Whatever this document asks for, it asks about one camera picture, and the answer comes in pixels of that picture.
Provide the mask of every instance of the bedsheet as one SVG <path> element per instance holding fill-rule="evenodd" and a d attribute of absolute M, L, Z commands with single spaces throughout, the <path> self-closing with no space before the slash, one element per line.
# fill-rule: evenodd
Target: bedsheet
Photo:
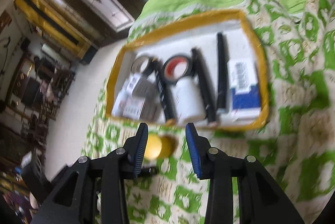
<path fill-rule="evenodd" d="M 254 155 L 289 196 L 304 221 L 312 223 L 335 186 L 334 0 L 237 0 L 227 1 L 226 5 L 188 1 L 167 9 L 167 0 L 149 0 L 128 40 L 221 5 L 242 9 L 267 57 L 271 95 L 268 122 L 256 131 L 198 132 L 228 155 Z M 105 107 L 106 82 L 82 150 L 91 158 L 105 156 L 122 146 L 137 130 L 136 122 L 105 119 Z M 199 181 L 193 173 L 185 130 L 149 126 L 149 131 L 173 137 L 177 148 L 170 158 L 157 160 L 157 176 L 125 182 L 130 223 L 204 223 L 209 183 Z M 237 181 L 232 183 L 234 223 L 239 223 Z"/>

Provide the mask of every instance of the roll of tape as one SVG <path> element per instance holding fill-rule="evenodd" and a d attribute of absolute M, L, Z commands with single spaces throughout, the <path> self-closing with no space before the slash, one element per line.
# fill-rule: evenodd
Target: roll of tape
<path fill-rule="evenodd" d="M 181 54 L 169 58 L 162 70 L 164 81 L 170 85 L 175 85 L 182 77 L 194 76 L 191 58 Z"/>
<path fill-rule="evenodd" d="M 143 75 L 149 76 L 153 72 L 152 57 L 143 55 L 134 60 L 131 65 L 132 73 L 141 73 Z"/>
<path fill-rule="evenodd" d="M 185 125 L 206 118 L 200 90 L 191 76 L 181 78 L 175 86 L 175 92 L 178 123 Z"/>

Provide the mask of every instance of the yellow-edged tray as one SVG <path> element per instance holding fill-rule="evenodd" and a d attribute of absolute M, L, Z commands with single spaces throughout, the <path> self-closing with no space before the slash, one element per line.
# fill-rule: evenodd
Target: yellow-edged tray
<path fill-rule="evenodd" d="M 252 123 L 247 125 L 236 125 L 236 126 L 224 126 L 220 125 L 217 127 L 208 127 L 203 126 L 200 128 L 213 128 L 213 129 L 222 129 L 227 131 L 244 131 L 251 129 L 259 129 L 263 127 L 266 123 L 267 117 L 269 115 L 269 96 L 267 89 L 267 73 L 266 73 L 266 60 L 264 57 L 264 51 L 260 44 L 260 41 L 257 35 L 252 30 L 245 14 L 241 10 L 237 9 L 227 9 L 227 10 L 216 10 L 216 11 L 208 11 L 203 12 L 197 15 L 192 15 L 187 18 L 181 19 L 180 21 L 173 22 L 161 28 L 155 29 L 154 31 L 145 34 L 144 36 L 138 38 L 137 40 L 124 45 L 120 52 L 118 53 L 112 71 L 110 73 L 108 83 L 107 83 L 107 104 L 106 104 L 106 113 L 105 118 L 113 118 L 116 120 L 129 120 L 128 118 L 120 118 L 113 117 L 111 112 L 113 109 L 114 103 L 114 91 L 116 81 L 118 79 L 120 67 L 122 64 L 122 60 L 124 54 L 127 51 L 133 51 L 139 47 L 144 45 L 154 44 L 164 38 L 175 35 L 180 32 L 184 32 L 190 29 L 194 29 L 197 27 L 202 27 L 206 25 L 211 25 L 219 22 L 224 22 L 227 20 L 239 20 L 241 24 L 241 28 L 247 38 L 249 39 L 250 44 L 255 52 L 255 56 L 257 57 L 257 73 L 258 73 L 258 82 L 259 89 L 261 95 L 261 107 L 262 111 L 259 114 L 258 118 L 254 120 Z"/>

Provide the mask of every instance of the black tape roll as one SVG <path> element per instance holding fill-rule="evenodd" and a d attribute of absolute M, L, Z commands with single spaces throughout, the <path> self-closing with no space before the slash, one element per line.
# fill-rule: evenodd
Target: black tape roll
<path fill-rule="evenodd" d="M 134 60 L 133 64 L 131 65 L 131 72 L 132 73 L 141 73 L 145 76 L 149 76 L 152 74 L 154 70 L 154 66 L 152 65 L 152 57 L 143 55 L 138 57 L 137 59 Z M 141 71 L 142 65 L 147 62 L 147 66 L 143 71 Z"/>
<path fill-rule="evenodd" d="M 187 67 L 185 71 L 179 76 L 174 77 L 173 71 L 175 67 L 182 63 L 187 63 Z M 185 76 L 194 76 L 194 70 L 193 70 L 193 62 L 192 59 L 186 55 L 178 54 L 171 58 L 169 58 L 163 65 L 162 68 L 163 71 L 163 80 L 166 84 L 175 85 L 179 79 Z"/>

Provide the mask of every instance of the black tube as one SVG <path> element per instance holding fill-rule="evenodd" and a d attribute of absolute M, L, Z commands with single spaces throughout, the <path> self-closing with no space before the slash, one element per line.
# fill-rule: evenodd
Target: black tube
<path fill-rule="evenodd" d="M 225 112 L 227 109 L 227 61 L 225 54 L 225 44 L 222 33 L 217 34 L 217 110 Z"/>
<path fill-rule="evenodd" d="M 214 126 L 217 124 L 214 103 L 209 89 L 209 83 L 206 78 L 204 65 L 202 63 L 200 53 L 195 48 L 192 48 L 192 62 L 194 70 L 199 78 L 200 93 L 206 110 L 208 124 L 210 126 Z"/>
<path fill-rule="evenodd" d="M 160 62 L 157 59 L 153 59 L 152 66 L 154 68 L 156 85 L 158 93 L 160 94 L 160 103 L 164 110 L 165 124 L 174 125 L 175 124 L 175 114 L 172 108 L 172 100 L 170 92 L 168 91 L 165 82 L 163 81 L 163 73 L 161 70 Z"/>

